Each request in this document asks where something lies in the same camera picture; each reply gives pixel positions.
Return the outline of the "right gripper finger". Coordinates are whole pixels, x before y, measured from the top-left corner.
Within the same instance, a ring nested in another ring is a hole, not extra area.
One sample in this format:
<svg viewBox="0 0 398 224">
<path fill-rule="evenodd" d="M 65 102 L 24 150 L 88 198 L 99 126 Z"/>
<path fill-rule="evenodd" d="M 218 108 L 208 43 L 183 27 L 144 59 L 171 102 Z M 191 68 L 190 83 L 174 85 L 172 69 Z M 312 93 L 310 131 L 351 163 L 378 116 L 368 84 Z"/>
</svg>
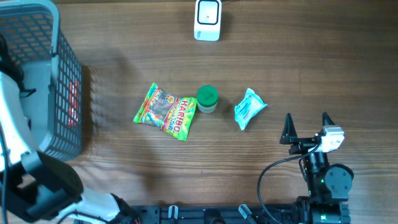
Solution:
<svg viewBox="0 0 398 224">
<path fill-rule="evenodd" d="M 292 115 L 286 114 L 284 129 L 280 137 L 280 144 L 296 144 L 298 142 L 297 132 L 295 130 Z"/>
<path fill-rule="evenodd" d="M 332 119 L 330 118 L 330 116 L 328 115 L 327 112 L 323 112 L 323 114 L 322 114 L 322 123 L 323 123 L 323 126 L 335 125 L 335 123 L 332 121 Z"/>
</svg>

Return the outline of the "light blue tissue packet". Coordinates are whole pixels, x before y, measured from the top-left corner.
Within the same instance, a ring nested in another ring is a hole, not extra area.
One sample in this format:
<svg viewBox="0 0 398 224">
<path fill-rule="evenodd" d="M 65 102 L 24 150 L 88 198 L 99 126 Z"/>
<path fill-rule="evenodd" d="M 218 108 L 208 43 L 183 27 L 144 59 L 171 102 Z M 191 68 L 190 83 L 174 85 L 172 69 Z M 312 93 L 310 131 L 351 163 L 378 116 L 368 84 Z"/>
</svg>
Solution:
<svg viewBox="0 0 398 224">
<path fill-rule="evenodd" d="M 246 90 L 243 100 L 234 107 L 235 121 L 240 130 L 245 130 L 250 120 L 267 106 L 251 88 Z"/>
</svg>

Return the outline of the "green lid plastic jar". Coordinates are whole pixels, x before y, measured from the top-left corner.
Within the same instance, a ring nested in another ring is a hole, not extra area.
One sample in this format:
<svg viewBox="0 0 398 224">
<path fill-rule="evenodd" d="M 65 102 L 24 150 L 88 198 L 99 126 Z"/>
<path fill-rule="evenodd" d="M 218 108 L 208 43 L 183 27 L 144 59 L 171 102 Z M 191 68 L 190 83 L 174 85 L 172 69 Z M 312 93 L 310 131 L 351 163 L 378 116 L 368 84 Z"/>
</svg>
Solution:
<svg viewBox="0 0 398 224">
<path fill-rule="evenodd" d="M 211 85 L 202 86 L 197 91 L 197 106 L 203 113 L 212 113 L 217 107 L 218 100 L 218 90 Z"/>
</svg>

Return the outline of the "green Haribo candy bag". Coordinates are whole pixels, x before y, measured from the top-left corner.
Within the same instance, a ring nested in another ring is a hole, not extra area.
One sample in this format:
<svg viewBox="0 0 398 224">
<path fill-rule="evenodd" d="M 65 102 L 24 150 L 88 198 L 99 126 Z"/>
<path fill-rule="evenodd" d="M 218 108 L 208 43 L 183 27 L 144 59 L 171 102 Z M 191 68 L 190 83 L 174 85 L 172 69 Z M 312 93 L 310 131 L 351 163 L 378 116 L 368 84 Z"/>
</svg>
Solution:
<svg viewBox="0 0 398 224">
<path fill-rule="evenodd" d="M 158 127 L 178 140 L 185 141 L 196 108 L 196 98 L 175 96 L 153 83 L 133 121 Z"/>
</svg>

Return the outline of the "red package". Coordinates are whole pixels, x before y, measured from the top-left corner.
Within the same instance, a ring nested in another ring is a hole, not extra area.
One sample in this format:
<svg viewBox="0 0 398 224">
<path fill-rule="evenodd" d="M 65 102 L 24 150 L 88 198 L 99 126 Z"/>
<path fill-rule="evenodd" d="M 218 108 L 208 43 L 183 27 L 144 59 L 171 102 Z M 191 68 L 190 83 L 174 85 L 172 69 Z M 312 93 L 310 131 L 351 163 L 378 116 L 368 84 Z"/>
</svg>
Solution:
<svg viewBox="0 0 398 224">
<path fill-rule="evenodd" d="M 68 106 L 68 127 L 73 128 L 80 121 L 79 115 L 79 81 L 70 82 L 69 84 L 69 106 Z"/>
</svg>

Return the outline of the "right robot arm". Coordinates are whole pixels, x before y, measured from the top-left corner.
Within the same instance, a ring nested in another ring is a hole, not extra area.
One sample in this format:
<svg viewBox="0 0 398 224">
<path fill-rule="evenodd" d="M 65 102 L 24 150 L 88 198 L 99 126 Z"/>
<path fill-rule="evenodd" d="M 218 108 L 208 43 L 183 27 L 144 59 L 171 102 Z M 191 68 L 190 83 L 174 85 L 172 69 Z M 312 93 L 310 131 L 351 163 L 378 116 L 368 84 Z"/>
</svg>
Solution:
<svg viewBox="0 0 398 224">
<path fill-rule="evenodd" d="M 312 138 L 299 138 L 291 114 L 286 115 L 280 143 L 290 145 L 290 155 L 300 155 L 300 171 L 308 187 L 308 196 L 299 196 L 292 204 L 294 223 L 349 224 L 348 205 L 354 173 L 343 164 L 330 164 L 327 154 L 337 150 L 345 132 L 329 115 L 322 114 L 322 129 Z"/>
</svg>

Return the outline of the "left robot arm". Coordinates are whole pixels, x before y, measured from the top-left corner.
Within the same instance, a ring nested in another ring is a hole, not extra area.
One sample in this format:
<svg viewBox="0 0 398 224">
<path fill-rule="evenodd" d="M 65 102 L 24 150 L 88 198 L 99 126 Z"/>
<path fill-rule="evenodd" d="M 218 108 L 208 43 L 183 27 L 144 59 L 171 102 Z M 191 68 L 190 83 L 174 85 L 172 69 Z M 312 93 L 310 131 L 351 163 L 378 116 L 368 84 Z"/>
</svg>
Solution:
<svg viewBox="0 0 398 224">
<path fill-rule="evenodd" d="M 1 208 L 27 223 L 67 218 L 83 223 L 140 223 L 140 215 L 114 194 L 83 186 L 68 164 L 40 151 L 23 114 L 23 71 L 1 38 Z"/>
</svg>

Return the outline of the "white barcode scanner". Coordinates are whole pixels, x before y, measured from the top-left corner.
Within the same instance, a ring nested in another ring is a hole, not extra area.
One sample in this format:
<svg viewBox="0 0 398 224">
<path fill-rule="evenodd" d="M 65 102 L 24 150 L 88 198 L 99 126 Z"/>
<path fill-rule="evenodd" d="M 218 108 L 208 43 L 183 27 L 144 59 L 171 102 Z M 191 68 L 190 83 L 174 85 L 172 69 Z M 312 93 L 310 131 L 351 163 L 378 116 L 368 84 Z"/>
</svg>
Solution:
<svg viewBox="0 0 398 224">
<path fill-rule="evenodd" d="M 215 42 L 221 33 L 220 0 L 196 0 L 194 38 L 199 41 Z"/>
</svg>

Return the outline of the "grey plastic mesh basket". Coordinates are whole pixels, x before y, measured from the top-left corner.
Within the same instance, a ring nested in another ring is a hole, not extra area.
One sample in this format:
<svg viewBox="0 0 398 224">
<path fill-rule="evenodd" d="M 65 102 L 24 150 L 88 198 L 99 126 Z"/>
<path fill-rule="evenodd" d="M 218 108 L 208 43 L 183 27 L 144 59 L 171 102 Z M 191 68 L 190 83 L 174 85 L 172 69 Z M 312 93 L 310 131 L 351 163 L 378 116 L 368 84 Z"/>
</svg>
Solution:
<svg viewBox="0 0 398 224">
<path fill-rule="evenodd" d="M 1 2 L 1 35 L 9 55 L 24 72 L 30 96 L 20 93 L 21 107 L 39 149 L 70 161 L 81 153 L 81 65 L 60 28 L 52 1 Z M 69 84 L 79 81 L 80 121 L 68 127 Z"/>
</svg>

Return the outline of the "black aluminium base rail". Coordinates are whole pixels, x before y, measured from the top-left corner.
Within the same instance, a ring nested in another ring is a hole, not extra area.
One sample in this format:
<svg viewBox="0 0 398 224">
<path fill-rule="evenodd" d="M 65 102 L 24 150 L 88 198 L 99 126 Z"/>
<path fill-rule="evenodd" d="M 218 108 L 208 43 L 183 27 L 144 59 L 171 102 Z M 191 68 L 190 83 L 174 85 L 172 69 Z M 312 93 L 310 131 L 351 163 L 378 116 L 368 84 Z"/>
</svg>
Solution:
<svg viewBox="0 0 398 224">
<path fill-rule="evenodd" d="M 304 202 L 268 205 L 268 215 L 262 207 L 161 207 L 133 206 L 140 216 L 140 223 L 326 223 L 350 224 L 348 206 L 309 205 Z"/>
</svg>

